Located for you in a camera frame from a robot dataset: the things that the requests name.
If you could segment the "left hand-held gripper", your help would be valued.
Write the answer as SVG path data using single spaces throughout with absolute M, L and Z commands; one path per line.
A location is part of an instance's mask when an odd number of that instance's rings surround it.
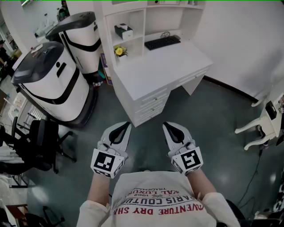
M 91 169 L 94 173 L 115 178 L 125 164 L 131 133 L 130 122 L 120 122 L 107 128 L 93 151 Z

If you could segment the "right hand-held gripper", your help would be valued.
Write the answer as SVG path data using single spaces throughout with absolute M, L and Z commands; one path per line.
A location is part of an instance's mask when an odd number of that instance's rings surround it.
M 169 121 L 164 122 L 162 128 L 166 137 L 166 143 L 170 149 L 168 157 L 171 159 L 171 163 L 176 170 L 186 176 L 200 169 L 203 165 L 201 151 L 195 145 L 195 140 L 191 140 L 188 129 Z

